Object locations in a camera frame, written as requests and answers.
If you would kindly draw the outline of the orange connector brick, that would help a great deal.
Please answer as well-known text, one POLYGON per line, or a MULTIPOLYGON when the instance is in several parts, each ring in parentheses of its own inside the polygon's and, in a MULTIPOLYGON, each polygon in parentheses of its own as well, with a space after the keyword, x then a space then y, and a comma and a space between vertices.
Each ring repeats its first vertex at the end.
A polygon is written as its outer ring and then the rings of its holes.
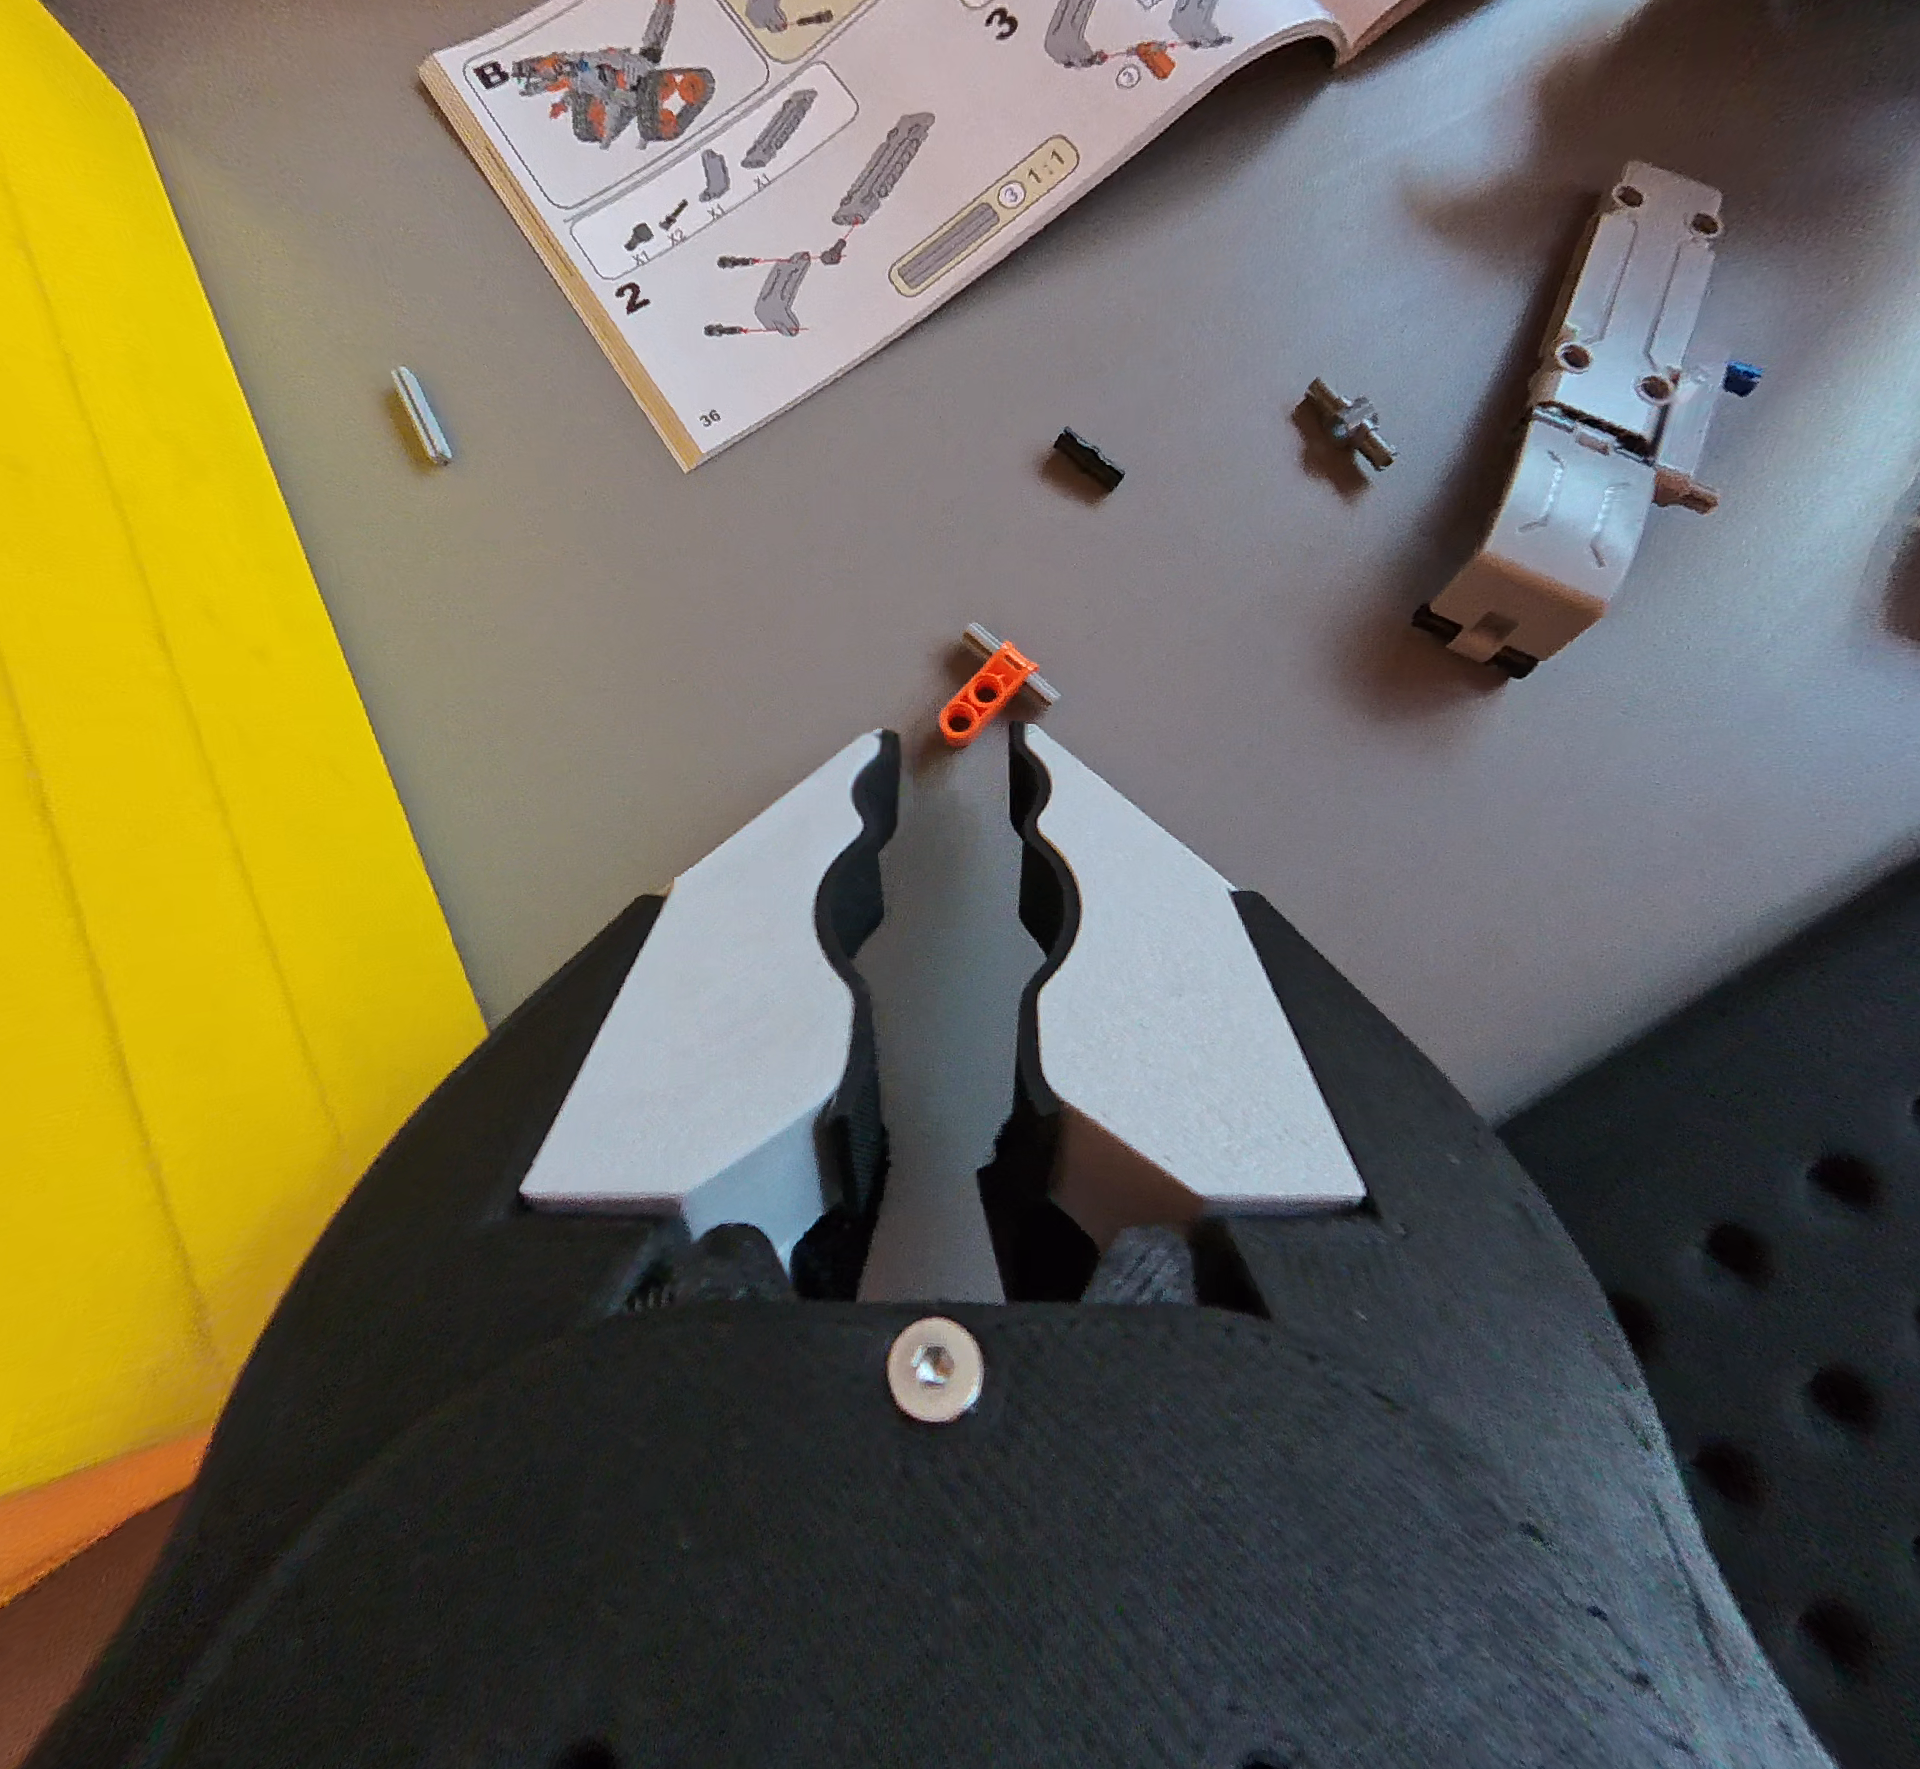
POLYGON ((961 643, 973 654, 977 668, 939 713, 939 733, 948 749, 967 749, 982 728, 1021 696, 1028 696, 1044 707, 1059 702, 1058 690, 1044 679, 1040 664, 1019 653, 1011 640, 994 637, 981 625, 970 625, 961 630, 961 643))

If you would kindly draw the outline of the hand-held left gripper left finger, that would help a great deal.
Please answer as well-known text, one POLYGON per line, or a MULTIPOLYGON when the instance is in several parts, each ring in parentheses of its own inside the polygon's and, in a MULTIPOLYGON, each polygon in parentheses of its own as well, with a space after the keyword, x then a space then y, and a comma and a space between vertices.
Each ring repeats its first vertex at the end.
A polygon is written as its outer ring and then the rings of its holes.
POLYGON ((851 960, 880 923, 899 777, 899 737, 866 733, 673 883, 527 1206, 753 1227, 799 1295, 856 1297, 888 1158, 851 960))

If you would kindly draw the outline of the open instruction booklet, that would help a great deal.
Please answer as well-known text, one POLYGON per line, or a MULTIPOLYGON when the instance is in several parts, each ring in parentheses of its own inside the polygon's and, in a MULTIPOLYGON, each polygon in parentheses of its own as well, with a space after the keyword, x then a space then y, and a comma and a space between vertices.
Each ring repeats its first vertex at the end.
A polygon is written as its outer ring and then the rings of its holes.
POLYGON ((1232 69, 1426 0, 548 0, 419 80, 692 470, 1232 69))

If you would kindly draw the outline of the grey cross connector brick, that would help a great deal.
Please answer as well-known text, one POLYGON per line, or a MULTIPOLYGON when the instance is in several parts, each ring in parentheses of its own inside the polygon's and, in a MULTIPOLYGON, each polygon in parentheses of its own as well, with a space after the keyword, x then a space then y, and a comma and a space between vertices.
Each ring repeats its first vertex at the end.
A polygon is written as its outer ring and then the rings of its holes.
POLYGON ((1365 396, 1347 396, 1320 377, 1309 381, 1293 423, 1305 462, 1320 475, 1360 470, 1379 475, 1397 460, 1379 430, 1377 408, 1365 396))

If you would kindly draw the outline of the yellow plastic bin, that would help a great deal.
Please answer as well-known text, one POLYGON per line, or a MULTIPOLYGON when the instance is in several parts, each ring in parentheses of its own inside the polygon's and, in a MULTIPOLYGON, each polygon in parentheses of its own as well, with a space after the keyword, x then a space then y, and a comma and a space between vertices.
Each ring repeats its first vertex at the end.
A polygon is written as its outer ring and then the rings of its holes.
POLYGON ((2 50, 16 1495, 209 1428, 480 1016, 140 124, 2 50))

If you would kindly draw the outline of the black perforated chair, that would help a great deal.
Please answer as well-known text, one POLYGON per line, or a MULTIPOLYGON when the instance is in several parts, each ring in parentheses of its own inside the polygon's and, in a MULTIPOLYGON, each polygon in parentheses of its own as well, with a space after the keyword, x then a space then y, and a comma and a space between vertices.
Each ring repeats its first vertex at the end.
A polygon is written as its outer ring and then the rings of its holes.
POLYGON ((1918 1761, 1918 871, 1509 1118, 1843 1765, 1918 1761))

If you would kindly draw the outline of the grey desk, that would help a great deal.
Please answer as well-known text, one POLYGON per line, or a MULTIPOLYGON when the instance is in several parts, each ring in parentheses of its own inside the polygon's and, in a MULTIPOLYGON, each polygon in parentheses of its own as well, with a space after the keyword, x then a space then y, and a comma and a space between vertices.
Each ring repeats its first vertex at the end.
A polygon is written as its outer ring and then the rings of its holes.
POLYGON ((1435 0, 1350 69, 1274 53, 686 475, 419 95, 537 0, 44 3, 149 133, 492 1019, 851 735, 925 730, 965 623, 1492 1120, 1914 851, 1916 0, 1435 0), (1503 686, 1407 617, 1626 157, 1723 192, 1702 335, 1762 384, 1717 513, 1503 686), (1392 467, 1305 462, 1313 377, 1392 467))

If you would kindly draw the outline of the grey brick assembly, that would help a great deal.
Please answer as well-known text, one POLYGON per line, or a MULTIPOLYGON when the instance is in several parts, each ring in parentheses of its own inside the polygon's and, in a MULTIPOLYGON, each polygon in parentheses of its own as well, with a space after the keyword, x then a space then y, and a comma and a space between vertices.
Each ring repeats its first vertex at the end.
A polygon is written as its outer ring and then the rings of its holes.
POLYGON ((1476 555, 1413 627, 1524 677, 1616 597, 1648 513, 1707 514, 1697 465, 1723 392, 1762 368, 1687 359, 1722 237, 1715 188, 1626 161, 1543 341, 1512 474, 1476 555))

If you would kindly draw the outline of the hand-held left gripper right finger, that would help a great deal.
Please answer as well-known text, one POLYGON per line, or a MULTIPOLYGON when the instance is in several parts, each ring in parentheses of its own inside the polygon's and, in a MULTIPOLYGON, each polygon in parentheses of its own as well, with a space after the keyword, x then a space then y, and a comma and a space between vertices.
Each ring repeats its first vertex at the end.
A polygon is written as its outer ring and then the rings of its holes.
POLYGON ((1037 728, 1013 733, 1011 810, 1044 963, 975 1177, 1007 1301, 1252 1303, 1217 1223, 1365 1203, 1252 905, 1037 728))

